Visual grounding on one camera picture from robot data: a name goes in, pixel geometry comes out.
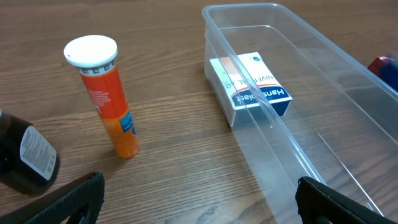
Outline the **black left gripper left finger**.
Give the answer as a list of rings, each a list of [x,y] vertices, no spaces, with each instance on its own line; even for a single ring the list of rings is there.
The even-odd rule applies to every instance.
[[[90,172],[1,217],[7,223],[96,223],[104,203],[104,176]]]

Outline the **blue yellow VapoDrops box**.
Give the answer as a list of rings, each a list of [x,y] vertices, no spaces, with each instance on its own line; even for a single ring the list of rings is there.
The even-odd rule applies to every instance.
[[[381,68],[380,74],[382,79],[397,91],[397,51],[392,51],[388,58],[388,62]]]

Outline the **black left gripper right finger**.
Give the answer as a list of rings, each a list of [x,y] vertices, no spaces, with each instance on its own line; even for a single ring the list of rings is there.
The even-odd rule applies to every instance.
[[[303,224],[397,224],[311,177],[301,177],[295,194]]]

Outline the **red white small box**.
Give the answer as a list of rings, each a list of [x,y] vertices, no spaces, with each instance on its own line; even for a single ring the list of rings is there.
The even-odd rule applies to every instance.
[[[368,70],[373,72],[379,78],[382,78],[381,70],[389,64],[390,58],[386,56],[376,57],[371,64],[368,66]]]

